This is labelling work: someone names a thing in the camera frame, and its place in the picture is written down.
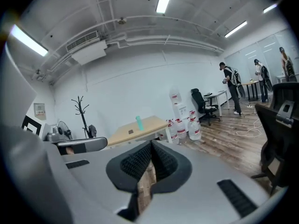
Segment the white shirt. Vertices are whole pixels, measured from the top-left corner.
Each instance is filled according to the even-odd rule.
[[[263,64],[262,63],[258,63],[258,65],[256,65],[256,71],[258,72],[258,73],[260,73],[259,75],[257,75],[257,77],[258,77],[258,80],[259,81],[262,81],[263,80],[263,78],[262,78],[262,76],[261,76],[261,70],[262,70],[262,67],[263,67]]]

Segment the framed sign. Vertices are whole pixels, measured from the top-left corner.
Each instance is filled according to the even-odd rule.
[[[45,104],[34,103],[34,116],[40,120],[46,120]]]

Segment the desk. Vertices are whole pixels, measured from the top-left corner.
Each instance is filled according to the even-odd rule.
[[[249,88],[248,88],[248,85],[251,85],[251,88],[252,88],[252,96],[254,98],[254,91],[253,91],[253,85],[256,87],[256,84],[259,83],[259,81],[254,81],[254,82],[249,82],[249,83],[245,83],[245,84],[242,84],[242,85],[245,85],[247,87],[247,93],[248,93],[248,100],[250,100],[250,94],[249,94]]]
[[[169,143],[172,143],[171,135],[168,129],[168,123],[157,116],[150,116],[142,119],[144,130],[139,130],[137,122],[119,127],[116,132],[108,139],[108,145],[120,144],[129,141],[136,141],[143,137],[165,130]]]
[[[280,75],[280,76],[276,76],[277,79],[277,83],[282,83],[282,80],[285,79],[285,76]]]
[[[211,106],[212,106],[212,98],[216,98],[216,102],[217,102],[217,105],[218,105],[218,108],[219,108],[219,115],[220,116],[222,116],[222,110],[221,110],[221,103],[220,103],[220,100],[219,100],[219,96],[224,94],[224,93],[226,95],[226,103],[227,103],[228,109],[229,109],[228,91],[219,91],[217,93],[212,93],[209,96],[204,96],[204,98],[211,99]]]

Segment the cable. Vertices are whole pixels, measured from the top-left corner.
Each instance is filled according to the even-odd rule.
[[[236,134],[237,134],[238,136],[247,137],[247,138],[256,138],[256,137],[260,136],[260,135],[262,134],[262,132],[259,131],[258,128],[262,127],[262,125],[260,125],[259,127],[256,127],[256,122],[259,121],[259,120],[260,120],[260,119],[257,119],[256,121],[254,121],[254,123],[253,123],[253,128],[249,129],[248,131],[237,131]],[[251,131],[251,130],[253,130],[253,129],[257,130],[260,134],[257,135],[257,136],[247,136],[247,135],[243,135],[243,134],[238,134],[238,133],[248,133],[249,131]]]

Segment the desk leg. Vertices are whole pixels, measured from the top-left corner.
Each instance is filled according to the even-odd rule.
[[[216,97],[216,101],[217,101],[217,105],[218,105],[218,109],[219,109],[219,116],[222,116],[222,110],[221,110],[221,104],[219,102],[219,96]]]
[[[256,83],[254,83],[254,86],[256,88]],[[257,96],[257,88],[256,88],[256,100],[258,100],[258,96]]]
[[[254,99],[253,84],[251,84],[251,89],[252,89],[252,97],[253,97],[253,99]]]
[[[246,85],[247,87],[247,93],[248,93],[248,100],[250,101],[250,94],[249,94],[249,88],[248,88],[248,85]]]
[[[225,92],[225,95],[226,95],[226,103],[227,103],[228,109],[229,109],[228,91]]]
[[[170,144],[172,144],[172,139],[171,139],[171,134],[170,134],[170,132],[169,132],[169,128],[166,127],[165,131],[166,131],[166,136],[167,136],[168,142],[169,142]]]

